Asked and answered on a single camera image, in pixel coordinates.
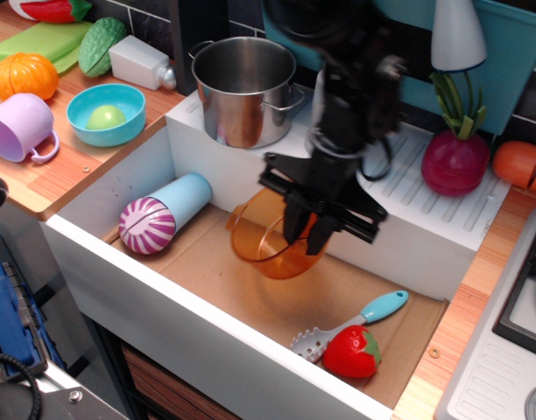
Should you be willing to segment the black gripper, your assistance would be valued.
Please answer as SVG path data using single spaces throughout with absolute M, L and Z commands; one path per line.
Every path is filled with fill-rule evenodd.
M 354 159 L 314 150 L 310 157 L 268 152 L 264 162 L 259 182 L 284 198 L 289 243 L 307 238 L 307 255 L 316 256 L 334 232 L 374 241 L 387 212 L 359 185 Z

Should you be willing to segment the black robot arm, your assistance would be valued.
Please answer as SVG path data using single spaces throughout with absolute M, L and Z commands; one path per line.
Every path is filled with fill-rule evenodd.
M 307 138 L 308 158 L 264 156 L 262 185 L 283 196 L 283 235 L 306 241 L 315 256 L 342 230 L 373 242 L 387 217 L 359 184 L 385 177 L 365 173 L 368 145 L 398 130 L 399 90 L 405 62 L 391 52 L 388 18 L 372 1 L 265 1 L 264 12 L 291 41 L 322 58 L 322 114 Z

